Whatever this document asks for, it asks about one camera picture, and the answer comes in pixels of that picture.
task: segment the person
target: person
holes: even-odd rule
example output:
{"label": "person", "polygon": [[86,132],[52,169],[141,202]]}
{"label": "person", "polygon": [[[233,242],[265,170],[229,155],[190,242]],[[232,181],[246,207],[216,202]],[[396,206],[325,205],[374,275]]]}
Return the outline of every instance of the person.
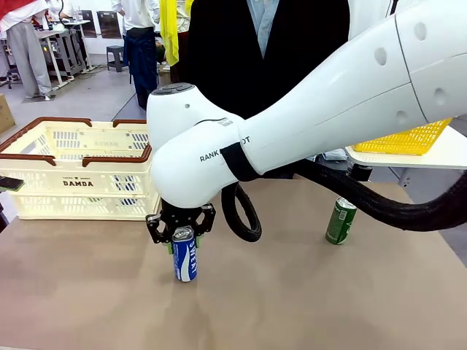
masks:
{"label": "person", "polygon": [[147,99],[158,86],[154,22],[159,21],[159,1],[112,0],[112,11],[125,21],[124,61],[130,67],[138,105],[146,110]]}
{"label": "person", "polygon": [[170,67],[171,82],[185,82],[187,76],[187,48],[190,29],[190,16],[186,11],[185,0],[177,0],[177,31],[179,60]]}
{"label": "person", "polygon": [[50,100],[50,83],[45,57],[32,24],[32,18],[47,23],[45,0],[36,0],[8,12],[0,20],[0,31],[7,32],[8,45],[15,57],[27,98],[44,96]]}
{"label": "person", "polygon": [[187,82],[220,108],[248,119],[278,102],[349,38],[384,20],[393,4],[196,0]]}
{"label": "person", "polygon": [[47,0],[49,4],[49,14],[52,20],[58,22],[59,20],[65,20],[73,18],[73,4],[71,0]]}

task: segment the blue and white can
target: blue and white can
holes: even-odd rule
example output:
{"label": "blue and white can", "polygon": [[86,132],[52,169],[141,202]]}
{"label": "blue and white can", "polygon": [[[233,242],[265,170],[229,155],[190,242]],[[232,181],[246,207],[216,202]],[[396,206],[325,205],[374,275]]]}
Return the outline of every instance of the blue and white can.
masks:
{"label": "blue and white can", "polygon": [[190,282],[198,275],[195,231],[180,227],[172,236],[175,277],[181,282]]}

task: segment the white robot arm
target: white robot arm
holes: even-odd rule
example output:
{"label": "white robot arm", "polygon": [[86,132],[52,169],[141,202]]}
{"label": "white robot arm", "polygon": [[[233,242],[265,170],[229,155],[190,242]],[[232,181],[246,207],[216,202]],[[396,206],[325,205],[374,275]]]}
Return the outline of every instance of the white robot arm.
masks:
{"label": "white robot arm", "polygon": [[237,165],[221,154],[232,145],[261,175],[330,149],[465,114],[466,18],[464,0],[415,4],[348,42],[248,120],[213,105],[190,85],[155,91],[147,121],[158,192],[179,208],[204,205],[239,181],[232,171]]}

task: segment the red cloth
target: red cloth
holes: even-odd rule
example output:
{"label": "red cloth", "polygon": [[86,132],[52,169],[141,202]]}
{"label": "red cloth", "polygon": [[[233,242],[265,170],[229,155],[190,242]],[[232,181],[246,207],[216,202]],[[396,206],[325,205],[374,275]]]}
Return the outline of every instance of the red cloth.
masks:
{"label": "red cloth", "polygon": [[35,0],[0,0],[0,20],[11,11],[19,9]]}

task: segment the can lid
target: can lid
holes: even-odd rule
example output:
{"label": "can lid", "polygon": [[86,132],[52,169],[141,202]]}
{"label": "can lid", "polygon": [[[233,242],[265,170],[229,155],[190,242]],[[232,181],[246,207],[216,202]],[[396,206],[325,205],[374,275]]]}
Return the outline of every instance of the can lid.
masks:
{"label": "can lid", "polygon": [[172,239],[175,241],[181,241],[182,239],[190,238],[193,235],[193,229],[190,227],[180,227],[175,230]]}
{"label": "can lid", "polygon": [[357,207],[351,204],[347,199],[344,197],[340,197],[337,199],[337,203],[344,209],[356,209]]}

